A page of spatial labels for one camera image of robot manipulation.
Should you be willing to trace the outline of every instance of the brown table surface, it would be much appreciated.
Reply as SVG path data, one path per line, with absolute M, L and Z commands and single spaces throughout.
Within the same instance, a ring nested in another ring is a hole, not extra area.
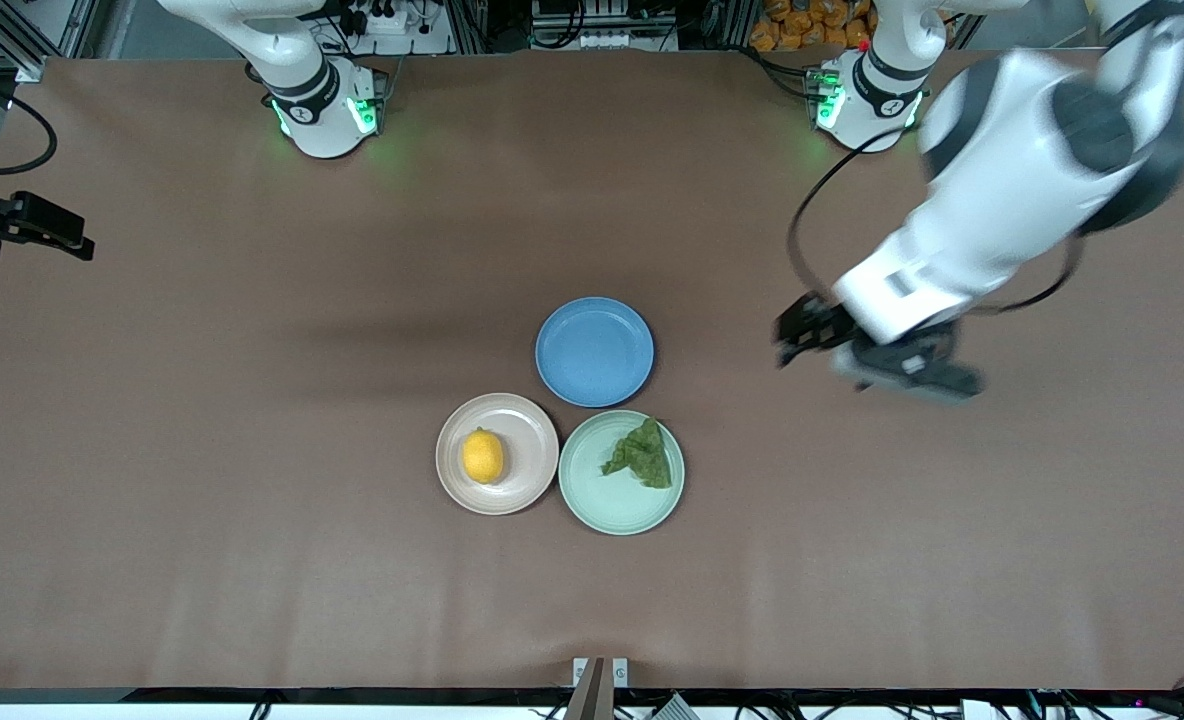
M 935 85 L 970 56 L 944 59 Z M 1167 687 L 1184 673 L 1184 186 L 1044 304 L 973 319 L 947 409 L 777 369 L 783 234 L 842 152 L 736 54 L 405 63 L 387 131 L 316 161 L 232 62 L 53 60 L 52 163 L 94 263 L 0 259 L 0 687 Z M 41 142 L 12 112 L 0 163 Z M 903 142 L 803 242 L 835 277 L 920 202 Z M 1006 296 L 1049 282 L 1057 252 Z M 629 407 L 686 495 L 600 536 L 552 488 L 437 483 L 462 401 L 538 379 L 574 297 L 637 307 Z

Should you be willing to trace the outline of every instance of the green indicator light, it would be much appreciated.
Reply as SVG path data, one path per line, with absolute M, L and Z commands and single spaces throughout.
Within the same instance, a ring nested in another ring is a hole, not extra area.
M 829 97 L 819 105 L 819 127 L 831 128 L 836 124 L 836 115 L 839 115 L 839 109 L 845 104 L 845 89 L 843 86 L 836 88 L 836 95 Z
M 377 120 L 374 118 L 374 109 L 371 108 L 367 99 L 352 99 L 348 98 L 348 109 L 353 114 L 353 120 L 356 122 L 356 129 L 359 129 L 363 135 L 369 135 L 377 128 Z
M 287 137 L 290 137 L 290 126 L 285 122 L 285 115 L 281 114 L 281 108 L 277 107 L 276 102 L 272 102 L 272 109 L 276 110 L 276 118 L 281 120 L 281 133 Z
M 909 128 L 913 123 L 916 123 L 916 109 L 920 108 L 922 97 L 925 97 L 924 92 L 916 92 L 916 99 L 912 101 L 912 109 L 908 111 L 908 120 L 903 123 L 903 128 Z

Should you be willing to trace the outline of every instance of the green leaf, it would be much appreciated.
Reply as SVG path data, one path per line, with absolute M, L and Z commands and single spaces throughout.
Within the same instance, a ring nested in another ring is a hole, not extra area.
M 668 454 L 664 451 L 664 433 L 659 427 L 659 420 L 646 418 L 641 427 L 614 443 L 614 455 L 610 456 L 610 462 L 601 465 L 601 475 L 618 472 L 624 468 L 632 469 L 646 488 L 671 487 L 671 471 L 668 468 Z

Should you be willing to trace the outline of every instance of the yellow lemon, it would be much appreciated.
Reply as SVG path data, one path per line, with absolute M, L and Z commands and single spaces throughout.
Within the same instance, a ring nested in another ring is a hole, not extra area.
M 498 436 L 477 427 L 463 441 L 463 470 L 478 483 L 491 483 L 504 470 L 504 445 Z

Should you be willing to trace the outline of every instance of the robotic arm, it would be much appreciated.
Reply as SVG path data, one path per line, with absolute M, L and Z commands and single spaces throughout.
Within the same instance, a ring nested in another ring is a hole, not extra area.
M 899 141 L 897 128 L 912 124 L 925 96 L 925 79 L 947 45 L 939 9 L 985 14 L 1021 8 L 1027 0 L 874 0 L 881 22 L 868 50 L 848 50 L 822 64 L 817 83 L 824 99 L 813 109 L 815 126 L 844 147 L 868 143 L 881 152 Z
M 386 76 L 349 59 L 326 58 L 307 24 L 324 0 L 159 0 L 250 60 L 272 95 L 281 131 L 313 158 L 337 158 L 377 135 Z
M 834 368 L 861 386 L 966 400 L 982 382 L 950 361 L 955 321 L 1064 237 L 1139 218 L 1173 191 L 1184 0 L 1103 0 L 1099 15 L 1098 77 L 1015 50 L 944 89 L 918 137 L 929 199 L 836 282 L 838 304 L 811 292 L 780 316 L 784 364 L 835 348 Z

